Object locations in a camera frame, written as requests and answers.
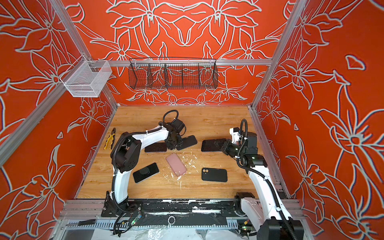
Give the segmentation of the purple black phone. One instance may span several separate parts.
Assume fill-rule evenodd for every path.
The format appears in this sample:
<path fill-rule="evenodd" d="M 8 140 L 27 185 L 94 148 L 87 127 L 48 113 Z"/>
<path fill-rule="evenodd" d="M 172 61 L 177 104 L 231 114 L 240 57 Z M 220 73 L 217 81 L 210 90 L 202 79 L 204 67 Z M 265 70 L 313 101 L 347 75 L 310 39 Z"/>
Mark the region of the purple black phone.
<path fill-rule="evenodd" d="M 194 135 L 191 135 L 191 136 L 188 136 L 186 138 L 182 138 L 182 143 L 179 144 L 176 149 L 178 151 L 181 151 L 183 149 L 186 149 L 186 148 L 189 148 L 189 147 L 192 147 L 194 145 L 196 145 L 198 143 L 196 137 Z"/>

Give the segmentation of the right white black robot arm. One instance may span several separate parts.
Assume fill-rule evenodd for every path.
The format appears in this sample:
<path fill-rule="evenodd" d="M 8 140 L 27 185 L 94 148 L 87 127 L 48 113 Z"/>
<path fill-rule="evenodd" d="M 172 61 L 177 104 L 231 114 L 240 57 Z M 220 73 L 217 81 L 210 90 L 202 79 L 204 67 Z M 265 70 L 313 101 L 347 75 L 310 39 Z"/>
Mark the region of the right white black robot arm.
<path fill-rule="evenodd" d="M 246 216 L 254 230 L 239 229 L 242 236 L 256 236 L 258 240 L 302 240 L 304 227 L 294 220 L 276 190 L 268 164 L 258 153 L 257 134 L 248 131 L 248 122 L 242 119 L 238 128 L 231 128 L 231 139 L 218 144 L 221 152 L 233 158 L 251 179 L 258 199 L 251 193 L 237 193 L 235 212 Z"/>

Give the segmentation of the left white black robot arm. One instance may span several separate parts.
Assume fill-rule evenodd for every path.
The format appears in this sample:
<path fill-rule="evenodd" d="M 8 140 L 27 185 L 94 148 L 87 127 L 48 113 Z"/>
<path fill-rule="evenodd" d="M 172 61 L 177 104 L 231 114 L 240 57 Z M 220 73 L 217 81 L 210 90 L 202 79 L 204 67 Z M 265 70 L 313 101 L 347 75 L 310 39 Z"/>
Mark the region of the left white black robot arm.
<path fill-rule="evenodd" d="M 124 132 L 112 149 L 113 165 L 112 188 L 107 192 L 103 214 L 118 216 L 129 212 L 128 185 L 132 170 L 139 162 L 141 150 L 163 141 L 167 149 L 181 146 L 184 139 L 181 132 L 185 124 L 179 120 L 179 112 L 170 110 L 163 116 L 159 125 L 144 132 Z"/>

